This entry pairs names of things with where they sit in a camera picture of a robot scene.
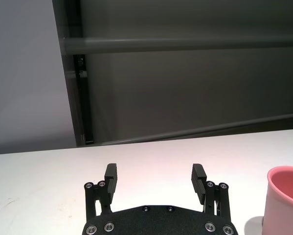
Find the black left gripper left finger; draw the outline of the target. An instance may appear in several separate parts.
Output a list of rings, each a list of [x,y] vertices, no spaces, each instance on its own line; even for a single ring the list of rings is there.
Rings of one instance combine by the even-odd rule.
[[[86,201],[86,221],[90,221],[96,214],[96,201],[101,206],[101,214],[111,214],[111,204],[117,184],[117,165],[110,163],[107,165],[104,180],[97,184],[87,182],[84,184]]]

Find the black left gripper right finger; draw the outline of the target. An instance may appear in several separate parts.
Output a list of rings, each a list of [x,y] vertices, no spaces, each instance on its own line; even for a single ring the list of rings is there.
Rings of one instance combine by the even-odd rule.
[[[201,164],[193,164],[191,181],[200,204],[203,205],[203,213],[231,219],[228,184],[221,182],[216,185],[208,181]]]

